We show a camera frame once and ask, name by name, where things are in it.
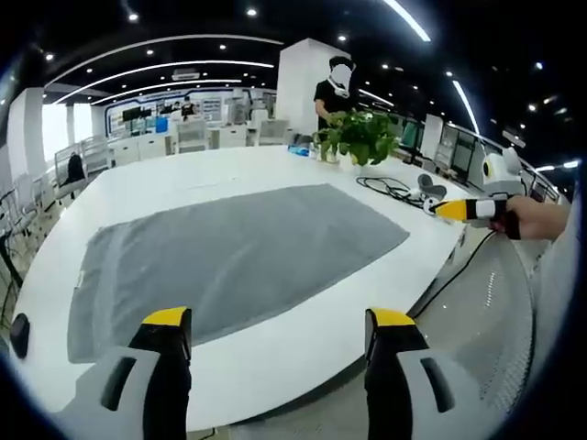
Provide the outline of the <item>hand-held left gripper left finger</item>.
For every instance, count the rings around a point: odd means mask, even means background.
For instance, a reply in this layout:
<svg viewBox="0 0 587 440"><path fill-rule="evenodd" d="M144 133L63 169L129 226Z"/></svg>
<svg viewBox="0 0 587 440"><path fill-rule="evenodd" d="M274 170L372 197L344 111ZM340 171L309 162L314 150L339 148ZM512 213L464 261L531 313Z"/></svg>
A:
<svg viewBox="0 0 587 440"><path fill-rule="evenodd" d="M184 439L192 311L150 314L128 346L107 351L76 381L68 404L70 439Z"/></svg>

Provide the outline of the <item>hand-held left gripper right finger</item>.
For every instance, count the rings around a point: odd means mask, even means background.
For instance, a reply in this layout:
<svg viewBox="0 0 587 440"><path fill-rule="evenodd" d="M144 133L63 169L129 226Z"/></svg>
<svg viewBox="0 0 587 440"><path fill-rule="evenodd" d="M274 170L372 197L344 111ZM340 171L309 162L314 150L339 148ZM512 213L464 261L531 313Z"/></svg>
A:
<svg viewBox="0 0 587 440"><path fill-rule="evenodd" d="M365 312L364 388L370 439L487 439L493 412L474 377L428 346L415 321L384 308Z"/></svg>

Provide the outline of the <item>person's right hand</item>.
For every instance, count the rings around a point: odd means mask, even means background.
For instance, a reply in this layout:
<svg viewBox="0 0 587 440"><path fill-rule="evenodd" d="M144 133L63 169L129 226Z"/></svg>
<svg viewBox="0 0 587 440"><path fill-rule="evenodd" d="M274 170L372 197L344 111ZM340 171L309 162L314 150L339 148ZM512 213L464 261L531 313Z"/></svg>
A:
<svg viewBox="0 0 587 440"><path fill-rule="evenodd" d="M559 221L558 210L556 205L516 195L507 200L505 213L490 221L490 228L513 238L516 226L519 239L553 240L565 225Z"/></svg>

